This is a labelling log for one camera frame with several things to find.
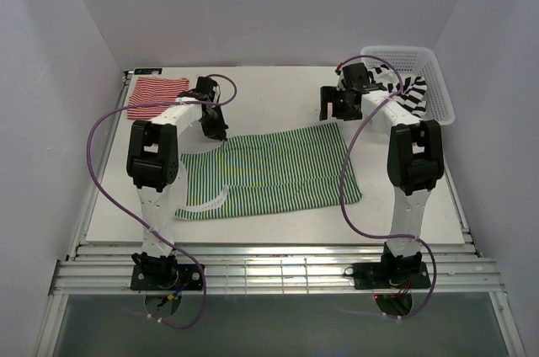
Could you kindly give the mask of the green white striped tank top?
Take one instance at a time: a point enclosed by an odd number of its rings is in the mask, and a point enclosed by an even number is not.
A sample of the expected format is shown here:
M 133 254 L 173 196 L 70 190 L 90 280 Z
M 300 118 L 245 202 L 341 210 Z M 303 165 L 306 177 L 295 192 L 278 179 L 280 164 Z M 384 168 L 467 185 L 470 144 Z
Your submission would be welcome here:
M 186 183 L 174 215 L 203 221 L 286 213 L 361 200 L 335 123 L 234 136 L 207 152 L 184 153 Z

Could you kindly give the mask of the red white striped tank top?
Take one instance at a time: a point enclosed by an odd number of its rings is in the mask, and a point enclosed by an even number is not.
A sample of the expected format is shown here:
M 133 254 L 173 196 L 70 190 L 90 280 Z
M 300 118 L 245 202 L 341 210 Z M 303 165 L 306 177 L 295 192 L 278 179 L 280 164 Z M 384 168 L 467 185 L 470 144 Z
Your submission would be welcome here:
M 128 99 L 129 105 L 173 102 L 180 93 L 189 90 L 188 78 L 168 79 L 161 77 L 139 77 Z M 127 110 L 129 120 L 150 120 L 159 116 L 167 106 L 155 106 Z

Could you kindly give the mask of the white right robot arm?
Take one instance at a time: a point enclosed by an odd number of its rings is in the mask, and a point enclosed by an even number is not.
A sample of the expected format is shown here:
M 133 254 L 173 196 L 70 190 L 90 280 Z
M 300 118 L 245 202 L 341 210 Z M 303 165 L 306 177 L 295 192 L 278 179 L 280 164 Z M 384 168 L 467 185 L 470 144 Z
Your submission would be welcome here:
M 362 62 L 341 63 L 336 73 L 337 86 L 320 90 L 320 120 L 362 120 L 389 138 L 387 175 L 395 194 L 392 225 L 383 238 L 380 262 L 367 271 L 386 285 L 399 287 L 421 269 L 424 209 L 444 174 L 441 128 L 437 121 L 422 120 L 403 107 L 398 100 L 405 86 L 402 79 L 385 87 Z

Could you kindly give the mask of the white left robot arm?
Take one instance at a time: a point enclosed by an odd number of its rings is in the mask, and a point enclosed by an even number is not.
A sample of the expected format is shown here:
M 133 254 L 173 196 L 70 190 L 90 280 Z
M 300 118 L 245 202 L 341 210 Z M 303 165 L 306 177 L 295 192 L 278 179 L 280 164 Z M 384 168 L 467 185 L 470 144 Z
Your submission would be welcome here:
M 173 236 L 168 228 L 170 189 L 180 171 L 179 137 L 198 122 L 205 137 L 227 139 L 218 82 L 212 76 L 198 77 L 191 90 L 165 102 L 131 104 L 130 110 L 155 109 L 152 117 L 134 119 L 131 125 L 126 171 L 136 186 L 142 220 L 147 224 L 142 250 L 132 255 L 140 273 L 160 289 L 173 287 L 179 278 L 172 255 Z

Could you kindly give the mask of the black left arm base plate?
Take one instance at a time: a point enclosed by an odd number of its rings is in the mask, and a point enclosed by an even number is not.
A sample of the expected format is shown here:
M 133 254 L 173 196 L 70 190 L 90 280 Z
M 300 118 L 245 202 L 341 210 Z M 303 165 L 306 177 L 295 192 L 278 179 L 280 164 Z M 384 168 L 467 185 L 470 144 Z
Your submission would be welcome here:
M 131 275 L 131 290 L 203 290 L 201 272 L 191 264 L 179 264 L 173 256 L 153 257 L 147 253 L 133 253 L 134 267 Z

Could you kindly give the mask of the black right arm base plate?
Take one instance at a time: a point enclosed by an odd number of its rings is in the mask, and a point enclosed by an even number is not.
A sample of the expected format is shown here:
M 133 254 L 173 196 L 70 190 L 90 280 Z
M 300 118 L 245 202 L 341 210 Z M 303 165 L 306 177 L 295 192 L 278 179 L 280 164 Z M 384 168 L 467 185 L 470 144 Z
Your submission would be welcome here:
M 430 276 L 421 252 L 412 256 L 395 257 L 384 249 L 378 262 L 354 263 L 344 270 L 343 276 L 353 280 L 357 290 L 409 288 L 427 290 Z

